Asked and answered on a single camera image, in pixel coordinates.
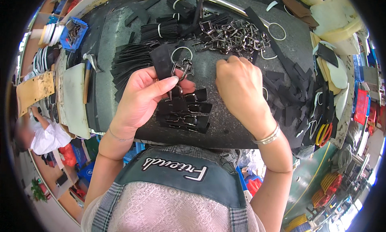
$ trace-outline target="white lettering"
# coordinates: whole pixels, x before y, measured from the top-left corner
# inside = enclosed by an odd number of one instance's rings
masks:
[[[146,158],[145,162],[142,165],[142,171],[146,171],[151,165],[158,165],[159,167],[168,167],[171,169],[176,169],[179,172],[190,172],[190,173],[199,173],[198,177],[191,177],[184,175],[183,177],[189,180],[194,181],[202,181],[205,177],[205,174],[207,172],[208,167],[203,166],[201,170],[198,170],[196,167],[194,167],[191,164],[185,164],[185,163],[179,163],[176,161],[166,161],[160,158],[152,158],[148,157]]]
[[[194,172],[200,173],[200,175],[199,175],[197,178],[195,178],[195,177],[190,177],[190,176],[187,176],[187,175],[184,175],[184,178],[186,178],[186,179],[191,179],[191,180],[195,180],[195,181],[202,181],[202,179],[204,178],[204,175],[205,175],[205,173],[206,173],[206,169],[207,169],[207,168],[208,168],[208,167],[203,166],[201,170],[194,170]]]

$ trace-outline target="hand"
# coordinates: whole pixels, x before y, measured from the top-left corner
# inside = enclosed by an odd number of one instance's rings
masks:
[[[176,69],[177,76],[181,77],[182,74],[182,71]],[[111,122],[112,133],[122,139],[133,136],[133,132],[153,115],[158,102],[168,97],[166,93],[177,84],[177,76],[157,81],[154,66],[134,72],[127,82],[117,113]],[[184,94],[195,91],[195,84],[190,80],[184,79],[180,85]]]
[[[32,114],[36,117],[37,114],[39,114],[39,111],[36,106],[31,106]]]
[[[232,113],[257,140],[276,129],[276,121],[263,97],[261,70],[244,57],[229,57],[216,64],[216,85]]]

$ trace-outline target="green floor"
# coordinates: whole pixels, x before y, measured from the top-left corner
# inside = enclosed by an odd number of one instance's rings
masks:
[[[283,227],[299,215],[304,213],[307,216],[311,215],[306,207],[311,205],[311,197],[321,188],[322,178],[330,171],[331,162],[329,159],[332,158],[335,151],[336,147],[328,142],[323,148],[318,149],[311,159],[300,161],[300,165],[293,173],[291,190],[284,212]]]

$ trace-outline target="fingernail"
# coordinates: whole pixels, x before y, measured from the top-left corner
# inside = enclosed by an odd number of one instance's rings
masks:
[[[170,79],[174,79],[175,81],[179,80],[178,76],[176,76],[176,75],[173,75],[172,77],[170,77]]]

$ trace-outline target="wooden handle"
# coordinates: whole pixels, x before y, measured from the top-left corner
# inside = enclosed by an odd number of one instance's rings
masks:
[[[88,82],[90,81],[91,70],[86,70],[86,77],[84,78],[84,89],[83,89],[83,104],[87,104],[87,93],[88,93]]]

